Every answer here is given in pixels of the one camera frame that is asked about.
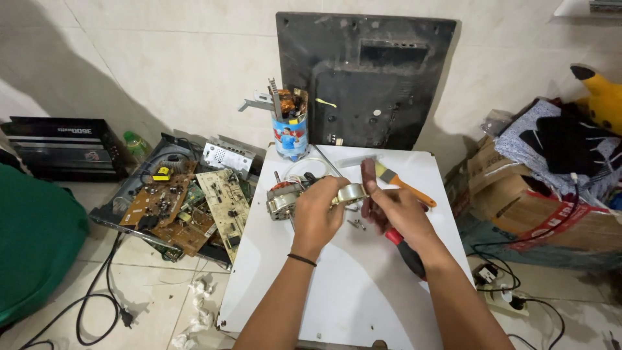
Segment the orange brush handle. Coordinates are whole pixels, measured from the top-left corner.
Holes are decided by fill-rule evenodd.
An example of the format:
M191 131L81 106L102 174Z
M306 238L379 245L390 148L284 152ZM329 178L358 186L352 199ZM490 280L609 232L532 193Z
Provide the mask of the orange brush handle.
M406 182L402 181L398 175L395 175L392 179L391 182L389 182L392 185L398 185L401 188L405 188L410 190L415 196L417 196L417 198L422 201L425 205L429 206L430 208L434 208L436 206L436 202L428 197L426 194L424 194L423 192L419 191L418 189L415 189L413 187L411 187L410 185L408 185Z

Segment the hand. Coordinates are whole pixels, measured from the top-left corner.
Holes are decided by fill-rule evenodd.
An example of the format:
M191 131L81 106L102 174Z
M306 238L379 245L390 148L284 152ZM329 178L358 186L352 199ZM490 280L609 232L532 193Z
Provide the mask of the hand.
M337 191L348 185L345 177L326 176L296 201L292 253L316 261L343 223L343 204L330 208Z
M407 189L383 191L375 181L369 181L366 185L374 200L368 221L375 224L381 234L391 226L395 227L422 259L427 253L448 253L427 218L422 204L411 191Z

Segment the tiled floor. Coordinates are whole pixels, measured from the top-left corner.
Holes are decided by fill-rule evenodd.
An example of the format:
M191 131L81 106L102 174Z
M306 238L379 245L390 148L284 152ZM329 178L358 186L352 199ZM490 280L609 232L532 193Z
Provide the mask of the tiled floor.
M108 184L63 184L72 188L77 199L87 210L107 201L114 193ZM36 332L42 329L60 310L86 293L88 285L102 261L108 255L116 233L93 225L89 237L64 282L50 299L50 303L35 315L19 323L0 337L0 349L18 349ZM480 260L470 258L472 267ZM511 264L522 281L521 291L546 300L562 314L566 324L565 336L556 349L613 349L609 332L622 340L622 309L609 304L609 290L584 273ZM229 278L228 273L215 263L199 258L184 257L177 263L163 261L145 242L126 237L111 267L113 285L121 303L137 313L132 329L119 322L102 342L88 349L168 349L173 336L181 333L195 316L192 292L188 284L202 278L215 290L204 306L218 312ZM101 279L95 291L105 291L105 279ZM518 334L538 349L548 348L560 331L557 315L540 304L529 305L529 317L507 315L493 311L496 319L507 333ZM86 349L75 336L78 308L60 318L41 339L52 339L57 349ZM88 302L82 324L83 334L99 335L105 332L113 320L110 302L94 298ZM202 331L197 335L198 350L228 349L233 339L216 331ZM517 349L526 349L516 339ZM34 350L48 350L41 345ZM339 349L341 346L327 346Z

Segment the amplifier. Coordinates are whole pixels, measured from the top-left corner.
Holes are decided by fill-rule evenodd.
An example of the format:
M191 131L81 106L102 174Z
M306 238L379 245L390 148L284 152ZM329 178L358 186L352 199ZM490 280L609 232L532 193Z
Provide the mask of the amplifier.
M103 119L12 116L0 129L37 178L116 182L128 176L121 143Z

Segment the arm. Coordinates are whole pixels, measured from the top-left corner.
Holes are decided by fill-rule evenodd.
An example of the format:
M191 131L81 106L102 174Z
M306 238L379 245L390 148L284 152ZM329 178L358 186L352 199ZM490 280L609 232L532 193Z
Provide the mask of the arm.
M417 198L408 190L382 191L374 181L366 184L388 222L374 220L381 232L393 225L424 263L434 313L445 349L514 349L486 303L468 281Z
M291 253L316 262L343 222L343 206L330 209L339 188L350 182L327 176L304 192L296 210ZM233 350L293 350L298 341L313 265L288 258L242 329Z

